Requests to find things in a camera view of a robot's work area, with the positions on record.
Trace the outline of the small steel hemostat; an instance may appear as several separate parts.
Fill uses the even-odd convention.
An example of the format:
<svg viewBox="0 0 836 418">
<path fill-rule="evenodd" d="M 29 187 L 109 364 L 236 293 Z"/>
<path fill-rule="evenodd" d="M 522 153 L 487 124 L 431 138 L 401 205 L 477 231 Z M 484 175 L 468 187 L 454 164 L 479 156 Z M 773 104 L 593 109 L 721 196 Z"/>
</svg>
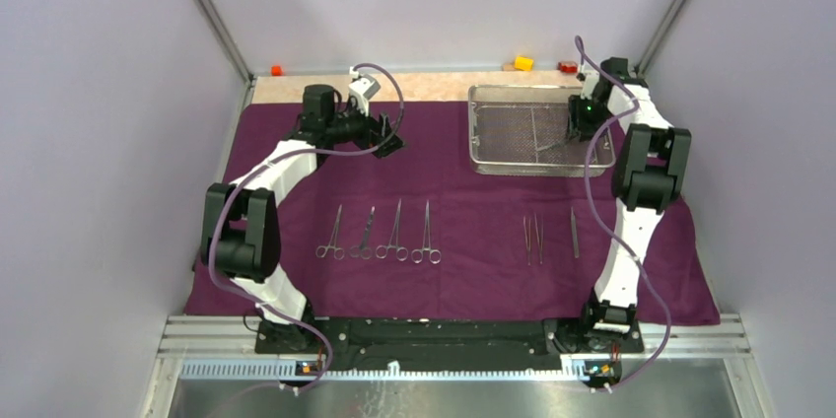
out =
<svg viewBox="0 0 836 418">
<path fill-rule="evenodd" d="M 333 259 L 341 260 L 345 257 L 345 249 L 339 245 L 339 233 L 342 217 L 343 205 L 340 204 L 337 208 L 335 219 L 332 225 L 332 230 L 326 244 L 319 245 L 315 250 L 315 256 L 320 259 L 325 259 L 331 255 Z"/>
</svg>

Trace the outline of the steel forceps clamp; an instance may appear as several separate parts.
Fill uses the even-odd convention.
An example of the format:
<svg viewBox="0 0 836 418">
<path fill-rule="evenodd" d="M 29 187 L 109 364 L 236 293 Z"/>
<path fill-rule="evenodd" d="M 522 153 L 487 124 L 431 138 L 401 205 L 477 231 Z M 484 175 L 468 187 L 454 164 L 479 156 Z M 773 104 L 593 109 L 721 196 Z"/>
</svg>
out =
<svg viewBox="0 0 836 418">
<path fill-rule="evenodd" d="M 389 239 L 388 239 L 386 244 L 380 244 L 376 248 L 376 251 L 375 251 L 376 258 L 384 259 L 384 258 L 387 258 L 390 254 L 392 254 L 394 256 L 394 258 L 396 260 L 400 261 L 400 262 L 403 262 L 408 258 L 408 256 L 409 256 L 408 249 L 405 246 L 403 246 L 401 244 L 400 240 L 399 240 L 401 211 L 402 211 L 402 200 L 399 199 L 398 203 L 397 203 L 397 206 L 396 206 L 396 209 L 395 209 L 395 214 L 394 214 L 394 219 L 393 219 L 393 222 L 392 222 L 392 229 L 391 229 L 391 232 L 390 232 Z"/>
</svg>

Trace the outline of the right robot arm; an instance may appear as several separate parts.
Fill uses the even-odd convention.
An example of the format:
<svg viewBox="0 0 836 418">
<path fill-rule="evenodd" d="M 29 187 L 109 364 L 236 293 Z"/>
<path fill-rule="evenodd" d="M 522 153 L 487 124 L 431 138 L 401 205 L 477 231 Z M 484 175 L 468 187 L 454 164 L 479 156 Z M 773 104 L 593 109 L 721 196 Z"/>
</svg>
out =
<svg viewBox="0 0 836 418">
<path fill-rule="evenodd" d="M 606 230 L 610 248 L 578 324 L 581 343 L 603 351 L 634 329 L 642 264 L 665 210 L 679 198 L 691 133 L 659 113 L 647 83 L 631 75 L 625 58 L 585 60 L 578 78 L 582 90 L 569 98 L 569 139 L 593 149 L 612 123 L 624 133 L 611 179 L 616 221 Z"/>
</svg>

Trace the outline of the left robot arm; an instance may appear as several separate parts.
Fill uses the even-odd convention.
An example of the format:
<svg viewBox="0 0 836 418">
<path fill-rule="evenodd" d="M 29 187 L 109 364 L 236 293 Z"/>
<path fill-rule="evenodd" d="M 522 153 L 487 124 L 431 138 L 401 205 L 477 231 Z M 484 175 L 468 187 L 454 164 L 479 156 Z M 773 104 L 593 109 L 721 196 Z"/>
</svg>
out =
<svg viewBox="0 0 836 418">
<path fill-rule="evenodd" d="M 206 192 L 201 255 L 212 283 L 253 302 L 293 352 L 312 347 L 316 327 L 304 318 L 305 295 L 279 264 L 277 209 L 298 183 L 339 155 L 340 144 L 354 144 L 355 156 L 378 158 L 402 147 L 398 126 L 386 114 L 370 113 L 379 89 L 369 76 L 355 78 L 346 98 L 328 85 L 305 87 L 295 125 L 273 151 L 245 175 Z"/>
</svg>

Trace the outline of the metal mesh instrument tray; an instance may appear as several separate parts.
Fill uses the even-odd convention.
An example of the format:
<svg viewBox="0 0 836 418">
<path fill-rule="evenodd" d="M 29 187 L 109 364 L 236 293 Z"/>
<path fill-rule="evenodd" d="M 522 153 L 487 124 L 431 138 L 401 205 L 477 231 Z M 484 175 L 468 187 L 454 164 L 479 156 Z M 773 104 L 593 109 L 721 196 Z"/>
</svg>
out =
<svg viewBox="0 0 836 418">
<path fill-rule="evenodd" d="M 580 91 L 551 85 L 470 87 L 469 158 L 474 170 L 489 175 L 583 177 L 587 141 L 572 141 L 563 155 L 535 152 L 537 147 L 567 139 L 568 98 Z M 476 151 L 470 138 L 474 115 L 480 132 Z"/>
</svg>

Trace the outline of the steel curved tweezers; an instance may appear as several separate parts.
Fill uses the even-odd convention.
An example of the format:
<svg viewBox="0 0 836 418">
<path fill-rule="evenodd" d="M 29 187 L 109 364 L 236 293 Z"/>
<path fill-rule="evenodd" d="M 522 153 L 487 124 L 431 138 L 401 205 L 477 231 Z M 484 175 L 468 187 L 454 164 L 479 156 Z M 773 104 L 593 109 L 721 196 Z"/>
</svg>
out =
<svg viewBox="0 0 836 418">
<path fill-rule="evenodd" d="M 523 239 L 525 247 L 525 261 L 528 266 L 531 266 L 531 220 L 527 216 L 522 217 L 523 225 Z"/>
</svg>

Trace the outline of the purple cloth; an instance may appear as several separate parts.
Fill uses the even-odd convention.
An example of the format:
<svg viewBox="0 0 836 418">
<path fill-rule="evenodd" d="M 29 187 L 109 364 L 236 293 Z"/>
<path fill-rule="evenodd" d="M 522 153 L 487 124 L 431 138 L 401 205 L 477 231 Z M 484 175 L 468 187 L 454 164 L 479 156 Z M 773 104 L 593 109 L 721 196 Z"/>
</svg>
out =
<svg viewBox="0 0 836 418">
<path fill-rule="evenodd" d="M 607 258 L 604 227 L 616 209 L 607 175 L 581 178 L 515 177 L 476 173 L 467 148 L 463 103 L 410 103 L 399 134 L 403 149 L 377 159 L 331 157 L 306 177 L 278 209 L 281 265 L 313 310 L 325 316 L 540 320 L 577 315 Z M 386 244 L 398 200 L 400 262 Z M 422 243 L 430 201 L 437 264 L 410 260 Z M 315 256 L 328 242 L 343 205 L 339 245 L 345 257 Z M 574 206 L 580 243 L 575 259 L 570 229 Z M 370 259 L 349 248 L 376 208 Z M 537 262 L 533 216 L 541 217 L 544 263 Z M 525 261 L 523 216 L 531 220 L 531 266 Z"/>
</svg>

